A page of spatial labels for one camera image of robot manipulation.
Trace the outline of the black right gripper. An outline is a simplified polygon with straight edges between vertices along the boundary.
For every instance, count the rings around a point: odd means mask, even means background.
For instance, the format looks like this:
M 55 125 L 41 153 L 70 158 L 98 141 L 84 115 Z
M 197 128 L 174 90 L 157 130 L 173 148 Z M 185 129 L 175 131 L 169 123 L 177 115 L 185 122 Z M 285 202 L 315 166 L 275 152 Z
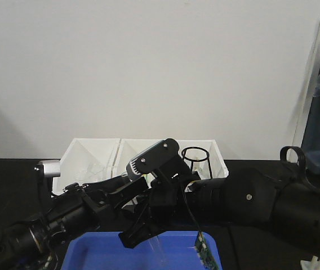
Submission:
M 138 244 L 168 231 L 175 223 L 172 217 L 177 205 L 178 197 L 182 197 L 190 182 L 200 179 L 198 173 L 193 172 L 181 157 L 173 157 L 152 172 L 154 180 L 151 182 L 148 210 L 135 211 L 125 208 L 122 214 L 131 221 L 130 226 L 119 233 L 119 238 L 126 248 L 135 248 Z

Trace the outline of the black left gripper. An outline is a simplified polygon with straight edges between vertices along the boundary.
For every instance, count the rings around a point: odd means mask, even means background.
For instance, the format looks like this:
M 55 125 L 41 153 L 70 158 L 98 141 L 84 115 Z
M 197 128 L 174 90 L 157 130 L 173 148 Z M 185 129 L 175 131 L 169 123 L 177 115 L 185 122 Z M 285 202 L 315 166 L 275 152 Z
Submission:
M 131 182 L 128 176 L 120 175 L 67 188 L 46 214 L 49 233 L 84 233 L 107 224 L 115 218 L 115 209 L 146 191 L 148 184 L 144 177 Z

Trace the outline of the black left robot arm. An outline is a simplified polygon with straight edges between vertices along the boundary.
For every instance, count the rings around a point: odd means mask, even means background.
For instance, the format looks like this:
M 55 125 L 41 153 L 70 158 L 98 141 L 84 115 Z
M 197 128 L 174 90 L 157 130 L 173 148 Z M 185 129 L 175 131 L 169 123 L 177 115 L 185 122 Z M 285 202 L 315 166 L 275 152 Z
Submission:
M 111 223 L 125 204 L 147 188 L 144 177 L 132 181 L 123 176 L 66 186 L 38 218 L 0 229 L 0 269 L 48 266 L 57 260 L 57 246 Z

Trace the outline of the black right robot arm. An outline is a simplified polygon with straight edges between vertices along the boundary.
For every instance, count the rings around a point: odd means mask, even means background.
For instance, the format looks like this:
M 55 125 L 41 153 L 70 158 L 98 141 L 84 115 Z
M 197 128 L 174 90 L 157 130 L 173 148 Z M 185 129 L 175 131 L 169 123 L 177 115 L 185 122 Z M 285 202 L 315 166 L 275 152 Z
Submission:
M 185 209 L 192 220 L 204 217 L 269 230 L 320 257 L 320 187 L 308 180 L 302 149 L 295 147 L 295 165 L 287 161 L 287 152 L 288 147 L 280 151 L 280 162 L 290 171 L 282 179 L 243 168 L 226 178 L 205 180 L 182 156 L 164 147 L 142 152 L 128 163 L 128 176 L 152 174 L 154 179 L 135 208 L 134 223 L 120 234 L 121 241 L 134 248 L 162 233 L 166 222 Z

